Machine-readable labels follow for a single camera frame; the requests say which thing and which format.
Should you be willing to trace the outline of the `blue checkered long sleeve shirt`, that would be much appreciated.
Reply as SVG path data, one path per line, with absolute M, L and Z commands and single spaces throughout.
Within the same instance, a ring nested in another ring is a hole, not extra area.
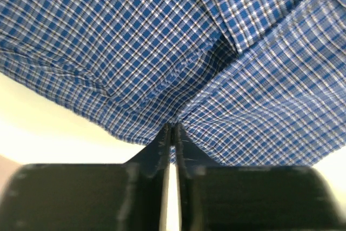
M 345 146 L 345 0 L 1 0 L 1 72 L 129 143 L 226 165 Z

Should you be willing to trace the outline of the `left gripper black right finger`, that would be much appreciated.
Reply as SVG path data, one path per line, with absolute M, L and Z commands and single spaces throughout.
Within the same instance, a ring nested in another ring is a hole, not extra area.
M 306 166 L 218 164 L 174 126 L 181 230 L 345 230 L 326 180 Z

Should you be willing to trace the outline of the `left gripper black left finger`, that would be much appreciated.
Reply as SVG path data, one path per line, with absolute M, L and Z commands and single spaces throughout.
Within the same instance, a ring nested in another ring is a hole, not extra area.
M 1 230 L 165 230 L 172 126 L 122 164 L 26 164 L 1 197 Z

